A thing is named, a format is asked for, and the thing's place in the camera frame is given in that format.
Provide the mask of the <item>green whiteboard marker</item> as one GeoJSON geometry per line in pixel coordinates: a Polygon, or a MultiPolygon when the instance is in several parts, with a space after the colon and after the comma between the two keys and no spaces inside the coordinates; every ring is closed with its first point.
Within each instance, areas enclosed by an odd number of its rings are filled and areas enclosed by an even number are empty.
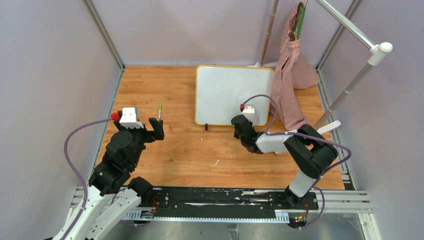
{"type": "Polygon", "coordinates": [[[162,119],[162,108],[163,108],[163,105],[160,103],[159,105],[158,105],[158,121],[160,121],[161,119],[162,119]]]}

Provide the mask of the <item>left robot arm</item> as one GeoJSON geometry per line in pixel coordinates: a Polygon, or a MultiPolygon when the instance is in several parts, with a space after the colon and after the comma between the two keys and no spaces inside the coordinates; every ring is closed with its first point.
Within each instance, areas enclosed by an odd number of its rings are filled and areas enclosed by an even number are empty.
{"type": "Polygon", "coordinates": [[[143,226],[154,218],[161,206],[161,199],[154,194],[154,187],[142,177],[131,178],[147,143],[165,138],[161,117],[149,118],[151,130],[140,122],[136,107],[124,107],[106,119],[83,124],[66,137],[63,144],[65,159],[83,187],[83,197],[63,228],[53,236],[54,240],[101,240],[121,222],[133,208],[148,207],[147,219],[134,227],[143,226]],[[71,137],[83,128],[112,121],[117,132],[106,145],[101,162],[85,181],[72,163],[68,146],[71,137]]]}

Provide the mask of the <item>yellow framed whiteboard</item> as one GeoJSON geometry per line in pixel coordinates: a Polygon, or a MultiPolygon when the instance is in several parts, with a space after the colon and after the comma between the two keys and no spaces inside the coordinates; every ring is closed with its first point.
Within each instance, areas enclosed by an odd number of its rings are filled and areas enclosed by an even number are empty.
{"type": "Polygon", "coordinates": [[[194,121],[229,126],[240,105],[254,107],[254,126],[268,122],[274,70],[266,67],[199,65],[195,77],[194,121]]]}

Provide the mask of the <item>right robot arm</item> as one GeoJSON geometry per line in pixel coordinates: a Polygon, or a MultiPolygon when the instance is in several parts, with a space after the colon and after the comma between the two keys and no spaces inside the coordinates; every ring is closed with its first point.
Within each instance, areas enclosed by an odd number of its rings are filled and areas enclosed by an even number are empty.
{"type": "Polygon", "coordinates": [[[314,129],[304,124],[298,129],[277,134],[256,131],[252,122],[240,114],[231,119],[234,137],[239,139],[250,153],[289,153],[299,171],[284,191],[283,202],[292,209],[298,209],[306,201],[306,196],[313,184],[338,157],[338,152],[330,143],[322,142],[322,134],[330,132],[341,125],[336,120],[314,129]]]}

